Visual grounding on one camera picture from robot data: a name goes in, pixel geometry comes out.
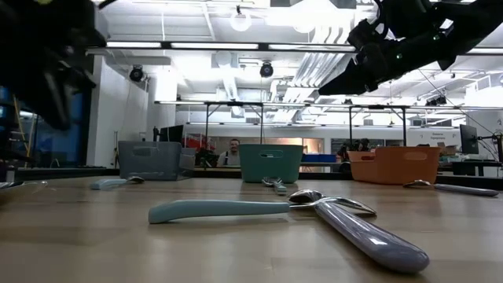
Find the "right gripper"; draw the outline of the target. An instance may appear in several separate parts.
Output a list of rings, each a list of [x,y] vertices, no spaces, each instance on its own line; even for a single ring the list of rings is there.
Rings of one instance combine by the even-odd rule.
[[[348,42],[358,49],[356,58],[344,72],[318,90],[320,95],[360,95],[430,64],[436,60],[440,33],[427,32],[400,41],[385,39],[374,24],[362,20],[350,32]]]

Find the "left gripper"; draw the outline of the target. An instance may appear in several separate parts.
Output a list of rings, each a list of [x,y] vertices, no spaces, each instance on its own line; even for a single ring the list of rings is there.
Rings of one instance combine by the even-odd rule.
[[[40,92],[37,113],[56,130],[71,126],[69,85],[78,92],[97,86],[70,60],[106,46],[106,6],[107,0],[0,0],[0,86]]]

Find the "light blue handled spoon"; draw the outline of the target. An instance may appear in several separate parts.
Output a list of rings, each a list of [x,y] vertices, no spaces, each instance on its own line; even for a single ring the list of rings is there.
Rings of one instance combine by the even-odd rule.
[[[375,215],[371,207],[344,197],[311,198],[291,196],[288,202],[259,202],[241,200],[175,200],[149,209],[150,224],[176,219],[233,215],[268,215],[288,213],[295,209],[311,208],[317,204],[338,204]]]
[[[129,183],[142,184],[145,180],[138,176],[130,176],[129,178],[116,179],[100,179],[90,184],[92,190],[111,189],[114,186],[122,186]]]

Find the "grey-handled spoon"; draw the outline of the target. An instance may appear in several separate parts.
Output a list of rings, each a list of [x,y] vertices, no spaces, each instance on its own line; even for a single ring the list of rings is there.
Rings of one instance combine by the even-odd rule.
[[[439,183],[432,184],[424,180],[415,180],[413,182],[404,184],[403,187],[404,188],[428,187],[443,192],[461,193],[478,197],[497,197],[499,195],[499,192],[493,189],[479,189],[467,186],[456,186],[456,185],[439,184]]]

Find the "purple handled spoon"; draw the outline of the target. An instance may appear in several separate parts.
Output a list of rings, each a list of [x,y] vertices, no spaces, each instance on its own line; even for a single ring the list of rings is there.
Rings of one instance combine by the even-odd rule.
[[[337,232],[382,267],[402,274],[416,274],[430,263],[425,251],[401,237],[348,212],[347,208],[375,215],[371,207],[346,197],[329,197],[301,189],[288,200],[293,204],[313,204],[314,210]]]

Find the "black monitor on arm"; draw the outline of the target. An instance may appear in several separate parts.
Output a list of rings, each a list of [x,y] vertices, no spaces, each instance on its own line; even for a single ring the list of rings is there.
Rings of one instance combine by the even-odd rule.
[[[461,134],[461,152],[463,154],[478,154],[478,134],[475,127],[469,125],[460,125]]]

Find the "blue storage box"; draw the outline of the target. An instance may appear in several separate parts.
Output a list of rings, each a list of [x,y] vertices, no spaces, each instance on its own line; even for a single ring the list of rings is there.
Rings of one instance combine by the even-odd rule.
[[[332,154],[303,154],[303,163],[335,163],[337,156]]]

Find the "orange plastic bin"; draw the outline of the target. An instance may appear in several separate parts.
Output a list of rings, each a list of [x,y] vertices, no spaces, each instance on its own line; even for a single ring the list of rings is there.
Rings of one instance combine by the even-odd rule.
[[[435,182],[439,147],[379,147],[373,152],[348,152],[355,181],[401,186],[416,180]]]

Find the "gray plastic bin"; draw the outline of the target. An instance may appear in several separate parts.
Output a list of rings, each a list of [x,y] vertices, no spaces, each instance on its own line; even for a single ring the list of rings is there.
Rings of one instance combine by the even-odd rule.
[[[179,181],[193,176],[196,150],[171,141],[120,141],[119,176]]]

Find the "black computer monitor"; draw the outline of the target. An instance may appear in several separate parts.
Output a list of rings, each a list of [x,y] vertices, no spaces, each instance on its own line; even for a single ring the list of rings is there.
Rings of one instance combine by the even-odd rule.
[[[155,142],[182,142],[184,126],[177,125],[172,127],[154,127],[153,141]]]

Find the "teal plastic bin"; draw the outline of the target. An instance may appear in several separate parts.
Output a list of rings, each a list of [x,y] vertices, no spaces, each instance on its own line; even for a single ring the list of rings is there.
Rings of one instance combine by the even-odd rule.
[[[264,178],[281,178],[294,183],[299,178],[303,157],[301,145],[241,144],[241,177],[247,183],[260,183]]]

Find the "person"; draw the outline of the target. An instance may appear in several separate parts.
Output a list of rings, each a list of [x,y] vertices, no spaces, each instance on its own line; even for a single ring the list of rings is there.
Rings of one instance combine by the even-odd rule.
[[[218,167],[237,167],[240,165],[240,155],[239,155],[239,145],[240,141],[233,138],[229,142],[229,149],[224,153],[221,153],[217,166]]]

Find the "black background frame stand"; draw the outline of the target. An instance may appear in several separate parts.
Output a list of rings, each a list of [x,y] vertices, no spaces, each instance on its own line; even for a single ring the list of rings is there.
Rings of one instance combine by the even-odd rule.
[[[349,141],[353,143],[353,124],[352,124],[352,110],[354,108],[359,109],[368,109],[368,110],[384,110],[390,109],[392,112],[395,112],[396,109],[400,109],[402,111],[401,114],[398,114],[398,117],[402,119],[402,140],[403,145],[407,145],[407,137],[406,137],[406,110],[409,106],[406,105],[349,105],[348,113],[349,113]]]
[[[228,107],[234,107],[234,106],[239,106],[239,107],[244,107],[248,106],[251,110],[255,112],[255,114],[259,117],[260,119],[260,138],[259,138],[259,143],[263,143],[263,138],[264,138],[264,103],[263,102],[253,102],[253,101],[205,101],[204,104],[206,105],[206,116],[205,116],[205,137],[209,138],[208,135],[208,126],[209,126],[209,117],[212,115],[212,112],[210,112],[210,107],[212,105],[216,105],[215,110],[217,110],[220,106],[225,105]]]

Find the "black ceiling light rail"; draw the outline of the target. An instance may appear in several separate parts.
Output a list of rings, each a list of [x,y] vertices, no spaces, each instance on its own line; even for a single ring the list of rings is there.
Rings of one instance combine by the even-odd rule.
[[[111,41],[105,47],[92,46],[89,52],[102,50],[211,50],[211,51],[251,51],[287,53],[357,53],[351,45],[278,43],[278,42],[145,42]]]

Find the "black aluminium table frame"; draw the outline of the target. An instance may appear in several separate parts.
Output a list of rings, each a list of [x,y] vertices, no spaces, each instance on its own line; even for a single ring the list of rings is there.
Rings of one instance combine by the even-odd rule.
[[[18,169],[13,175],[15,181],[48,180],[58,178],[85,178],[85,177],[110,177],[118,176],[118,169],[107,168],[28,168]],[[194,178],[241,178],[239,171],[220,170],[197,170],[189,174]],[[349,181],[351,174],[344,173],[300,173],[299,180],[330,180]],[[462,175],[438,175],[437,183],[455,186],[468,186],[480,189],[494,189],[503,192],[503,178],[462,176]]]

